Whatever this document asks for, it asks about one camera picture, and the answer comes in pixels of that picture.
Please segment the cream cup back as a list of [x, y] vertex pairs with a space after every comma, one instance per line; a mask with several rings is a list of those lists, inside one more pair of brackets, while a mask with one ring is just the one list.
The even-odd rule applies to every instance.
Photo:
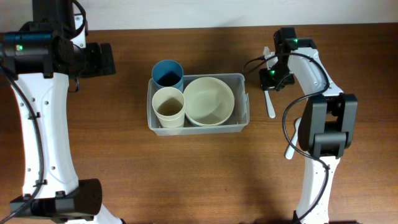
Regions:
[[185, 118], [182, 116], [173, 120], [159, 119], [163, 128], [182, 128], [184, 126]]

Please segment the blue cup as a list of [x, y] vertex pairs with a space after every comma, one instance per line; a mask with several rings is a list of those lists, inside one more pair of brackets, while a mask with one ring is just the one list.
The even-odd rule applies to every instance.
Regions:
[[158, 90], [164, 87], [174, 87], [183, 92], [183, 68], [174, 60], [162, 60], [156, 63], [152, 69], [152, 79]]

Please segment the cream bowl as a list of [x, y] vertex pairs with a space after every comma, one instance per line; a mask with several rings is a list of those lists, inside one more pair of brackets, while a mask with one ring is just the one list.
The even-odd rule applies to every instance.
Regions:
[[218, 78], [197, 78], [187, 85], [183, 95], [185, 114], [193, 119], [208, 114], [228, 118], [234, 110], [234, 94], [231, 88]]
[[186, 116], [189, 122], [191, 122], [194, 126], [219, 126], [224, 125], [231, 117], [228, 118], [220, 118], [215, 116], [214, 114], [208, 114], [207, 116], [200, 118], [190, 118]]

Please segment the cream cup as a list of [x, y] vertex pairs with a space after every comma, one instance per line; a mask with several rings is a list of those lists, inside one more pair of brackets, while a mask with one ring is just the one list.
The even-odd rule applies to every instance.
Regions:
[[163, 128], [182, 128], [184, 126], [185, 118], [182, 116], [173, 120], [159, 119]]
[[171, 121], [185, 114], [185, 98], [183, 93], [174, 87], [164, 87], [152, 97], [152, 108], [158, 118]]

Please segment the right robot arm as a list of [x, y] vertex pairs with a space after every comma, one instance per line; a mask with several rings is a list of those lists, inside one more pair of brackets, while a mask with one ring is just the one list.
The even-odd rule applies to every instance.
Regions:
[[305, 101], [285, 157], [298, 152], [305, 158], [300, 201], [293, 223], [328, 223], [328, 204], [334, 174], [353, 140], [358, 100], [339, 88], [322, 65], [317, 46], [309, 38], [298, 38], [292, 27], [274, 33], [275, 52], [264, 50], [267, 67], [259, 72], [264, 91], [279, 91], [298, 83], [303, 96], [288, 105]]

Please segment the grey plastic fork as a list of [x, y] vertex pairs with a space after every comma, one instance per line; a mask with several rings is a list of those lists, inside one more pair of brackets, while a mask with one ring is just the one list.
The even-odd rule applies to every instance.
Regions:
[[266, 101], [267, 114], [271, 119], [273, 119], [276, 117], [276, 115], [275, 115], [275, 110], [274, 110], [274, 107], [273, 107], [273, 104], [272, 104], [272, 101], [271, 101], [268, 91], [264, 91], [264, 97], [265, 97], [265, 101]]

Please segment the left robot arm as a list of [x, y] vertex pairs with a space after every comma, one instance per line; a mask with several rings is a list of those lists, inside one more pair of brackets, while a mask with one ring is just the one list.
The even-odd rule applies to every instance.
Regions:
[[8, 219], [55, 223], [121, 223], [103, 204], [98, 179], [78, 178], [70, 152], [70, 82], [116, 72], [108, 43], [88, 43], [77, 1], [34, 1], [33, 19], [1, 38], [1, 72], [21, 117], [25, 158], [22, 194]]

